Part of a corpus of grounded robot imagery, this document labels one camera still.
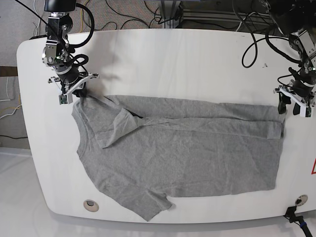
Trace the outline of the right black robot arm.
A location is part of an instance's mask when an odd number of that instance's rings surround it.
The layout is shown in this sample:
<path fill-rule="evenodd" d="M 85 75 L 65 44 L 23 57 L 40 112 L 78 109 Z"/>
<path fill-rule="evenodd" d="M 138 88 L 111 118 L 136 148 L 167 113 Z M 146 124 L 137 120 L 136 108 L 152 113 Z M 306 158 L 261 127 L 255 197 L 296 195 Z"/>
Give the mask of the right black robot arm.
<path fill-rule="evenodd" d="M 42 53 L 42 62 L 57 74 L 56 77 L 51 77 L 48 82 L 54 83 L 59 89 L 59 103 L 61 105 L 71 104 L 73 95 L 78 98 L 86 97 L 87 81 L 95 79 L 99 75 L 89 73 L 84 67 L 89 60 L 87 55 L 77 54 L 73 56 L 72 54 L 75 53 L 77 48 L 85 46 L 93 36 L 95 22 L 92 12 L 75 0 L 46 0 L 44 11 L 50 13 L 46 22 L 21 1 L 18 0 L 17 3 L 29 10 L 46 25 L 46 43 Z M 91 27 L 87 38 L 83 42 L 70 44 L 68 33 L 73 27 L 70 12 L 76 8 L 88 13 Z"/>

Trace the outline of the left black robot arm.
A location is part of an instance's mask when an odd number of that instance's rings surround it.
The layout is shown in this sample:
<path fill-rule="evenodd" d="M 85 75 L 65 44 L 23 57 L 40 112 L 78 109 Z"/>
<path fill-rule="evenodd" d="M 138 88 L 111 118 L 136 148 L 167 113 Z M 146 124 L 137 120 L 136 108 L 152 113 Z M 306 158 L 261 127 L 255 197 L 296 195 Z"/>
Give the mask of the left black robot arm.
<path fill-rule="evenodd" d="M 289 68 L 289 75 L 293 79 L 288 84 L 280 82 L 274 90 L 278 94 L 278 112 L 285 114 L 286 106 L 294 102 L 293 114 L 310 118 L 316 106 L 316 2 L 264 0 L 262 5 L 274 22 L 266 30 L 264 40 L 274 52 L 299 67 L 298 70 Z M 285 36 L 299 59 L 292 58 L 271 43 L 269 32 L 274 29 Z"/>

